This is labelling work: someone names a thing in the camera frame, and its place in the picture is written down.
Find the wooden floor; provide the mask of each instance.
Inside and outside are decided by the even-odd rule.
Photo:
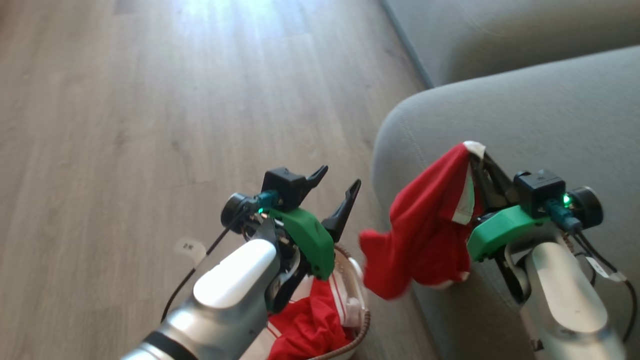
[[[421,90],[377,0],[0,0],[0,359],[114,359],[154,328],[234,192],[330,166],[381,228],[385,115]],[[209,261],[242,244],[229,236]],[[431,359],[410,297],[372,297],[357,359]]]

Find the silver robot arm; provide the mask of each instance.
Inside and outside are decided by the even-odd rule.
[[[265,296],[279,269],[271,242],[245,243],[199,278],[187,301],[122,359],[239,359],[267,325]]]
[[[553,224],[507,245],[503,260],[499,267],[515,275],[511,283],[522,291],[516,299],[536,360],[627,358],[604,304]]]

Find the cable connector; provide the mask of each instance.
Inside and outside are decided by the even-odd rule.
[[[547,200],[545,202],[545,210],[551,218],[551,221],[567,233],[575,235],[577,232],[582,231],[582,222],[573,215],[571,210],[564,207],[558,200]]]
[[[280,196],[275,190],[267,190],[256,195],[254,199],[256,200],[257,208],[271,209],[274,206],[278,205]]]

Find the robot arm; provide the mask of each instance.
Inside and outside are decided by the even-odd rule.
[[[337,211],[320,223],[299,205],[327,169],[310,177],[275,169],[265,174],[260,194],[233,194],[221,221],[248,242],[199,278],[189,298],[123,359],[239,359],[304,277],[327,280],[333,244],[361,184],[356,180]]]
[[[521,172],[511,182],[488,156],[472,157],[471,164],[486,213],[467,249],[474,261],[496,261],[520,304],[536,359],[626,359],[604,304],[568,247],[569,235],[580,237],[602,222],[595,194],[589,188],[567,193],[548,170]]]
[[[270,241],[245,243],[199,278],[187,301],[123,359],[239,359],[267,324],[265,293],[279,270]]]

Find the camera lens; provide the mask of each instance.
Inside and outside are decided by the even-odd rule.
[[[242,193],[235,193],[229,197],[229,200],[227,200],[227,203],[225,204],[225,207],[222,208],[222,213],[220,214],[220,222],[222,223],[222,226],[227,227],[231,224],[236,216],[240,214],[248,199],[251,199],[251,197]],[[242,231],[242,222],[239,222],[232,227],[231,231],[239,234]]]
[[[582,222],[583,229],[600,225],[604,219],[602,205],[595,192],[587,186],[568,193],[573,215]]]

